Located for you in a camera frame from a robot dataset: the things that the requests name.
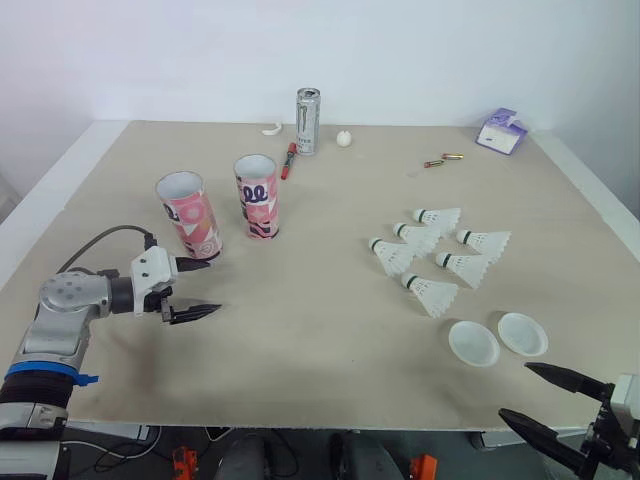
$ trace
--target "tabletop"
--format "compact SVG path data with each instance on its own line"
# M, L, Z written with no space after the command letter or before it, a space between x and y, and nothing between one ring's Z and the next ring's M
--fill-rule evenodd
M476 129L350 126L335 144L323 126L313 157L296 157L280 183L280 233L250 239L233 162L264 153L281 162L293 127L274 137L248 124L132 122L82 182L0 291L0 360L9 365L32 319L40 283L84 242L117 224L153 231L183 250L154 194L175 170L204 179L224 251L185 274L174 297L221 303L194 323L161 325L157 314L92 322L83 371L100 382L76 388L74 420L149 424L491 430L498 409L554 426L583 426L598 405L544 382L501 344L497 364L474 368L449 349L458 320L497 334L516 311L546 330L537 361L615 382L638 361L640 264L558 167L530 139L512 156L476 145ZM441 152L464 160L424 169ZM460 207L461 228L510 230L503 257L477 290L432 259L411 270L459 283L441 319L426 315L367 248L393 241L415 208ZM119 268L142 249L133 232L103 240L78 261ZM472 253L455 240L436 252Z

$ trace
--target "blue ring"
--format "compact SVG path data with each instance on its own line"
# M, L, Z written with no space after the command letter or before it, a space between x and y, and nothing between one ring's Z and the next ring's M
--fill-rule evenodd
M62 363L37 361L14 363L13 365L11 365L11 367L9 367L9 371L4 376L4 378L6 379L8 376L13 375L14 373L30 371L62 373L73 378L73 384L78 385L79 387L86 387L90 383L97 382L100 378L97 375L78 373L75 368L70 367L69 365L64 365Z

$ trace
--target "tall paper cup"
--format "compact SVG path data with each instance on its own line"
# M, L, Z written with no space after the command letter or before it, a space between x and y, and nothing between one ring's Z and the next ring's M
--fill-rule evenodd
M278 233L278 181L276 163L266 155L247 155L233 169L240 193L247 235L273 238Z
M220 255L222 240L200 175L170 173L156 184L156 193L191 257L211 260Z

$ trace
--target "purple tissue box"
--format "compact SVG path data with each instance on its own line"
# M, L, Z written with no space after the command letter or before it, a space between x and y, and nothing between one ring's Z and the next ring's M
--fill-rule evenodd
M514 120L516 112L500 108L484 122L476 143L496 152L511 155L527 134L527 129L519 120Z

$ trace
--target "white dish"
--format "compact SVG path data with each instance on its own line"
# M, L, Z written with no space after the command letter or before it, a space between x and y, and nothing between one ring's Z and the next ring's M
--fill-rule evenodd
M522 313L507 313L498 322L498 334L504 344L519 355L535 357L549 348L544 329Z
M491 330L475 322L463 320L449 330L449 346L453 353L472 367L490 367L500 358L500 344Z

